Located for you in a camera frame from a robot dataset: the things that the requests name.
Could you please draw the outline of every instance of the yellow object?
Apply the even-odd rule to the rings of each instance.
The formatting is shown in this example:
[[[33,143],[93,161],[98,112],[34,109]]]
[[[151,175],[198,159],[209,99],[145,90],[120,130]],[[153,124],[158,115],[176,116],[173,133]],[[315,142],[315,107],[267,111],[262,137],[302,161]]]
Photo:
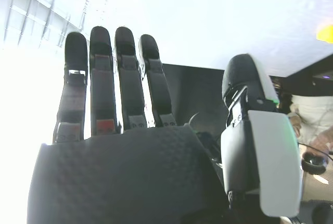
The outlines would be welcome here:
[[[333,43],[333,25],[329,25],[317,33],[317,39],[327,43]]]

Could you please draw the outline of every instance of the black cable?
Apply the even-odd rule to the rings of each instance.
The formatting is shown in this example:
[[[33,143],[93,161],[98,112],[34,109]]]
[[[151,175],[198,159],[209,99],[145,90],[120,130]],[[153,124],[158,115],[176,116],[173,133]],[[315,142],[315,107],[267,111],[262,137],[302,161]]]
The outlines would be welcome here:
[[[323,151],[321,151],[321,150],[319,150],[319,149],[317,149],[317,148],[315,148],[315,147],[312,147],[312,146],[310,146],[310,145],[306,145],[306,144],[304,144],[304,143],[299,143],[299,142],[298,142],[298,144],[299,144],[299,145],[306,146],[306,147],[313,148],[314,150],[316,150],[316,151],[318,151],[318,152],[320,152],[320,153],[326,155],[331,161],[333,161],[333,159],[332,159],[328,154],[326,154],[325,152],[323,152]]]

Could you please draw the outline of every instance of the bright light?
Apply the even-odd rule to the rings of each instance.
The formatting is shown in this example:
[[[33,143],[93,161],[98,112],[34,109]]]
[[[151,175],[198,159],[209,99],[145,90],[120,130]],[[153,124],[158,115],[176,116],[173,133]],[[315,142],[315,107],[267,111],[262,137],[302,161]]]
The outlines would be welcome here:
[[[318,175],[313,175],[313,177],[314,177],[317,181],[321,182],[322,184],[326,184],[326,185],[328,185],[328,180],[324,179],[323,177],[318,176]]]

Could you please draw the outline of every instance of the wire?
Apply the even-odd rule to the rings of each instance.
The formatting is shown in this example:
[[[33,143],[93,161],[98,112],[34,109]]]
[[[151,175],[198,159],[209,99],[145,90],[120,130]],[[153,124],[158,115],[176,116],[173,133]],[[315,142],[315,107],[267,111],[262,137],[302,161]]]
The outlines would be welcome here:
[[[312,146],[310,146],[310,145],[306,145],[306,144],[304,144],[304,143],[299,143],[299,142],[298,142],[298,144],[299,144],[299,145],[306,146],[306,147],[313,148],[314,150],[316,150],[316,151],[318,151],[318,152],[320,152],[320,153],[326,155],[331,161],[333,161],[333,158],[331,158],[328,154],[326,154],[325,152],[323,152],[323,151],[321,151],[321,150],[319,150],[319,149],[317,149],[317,148],[315,148],[315,147],[312,147]]]

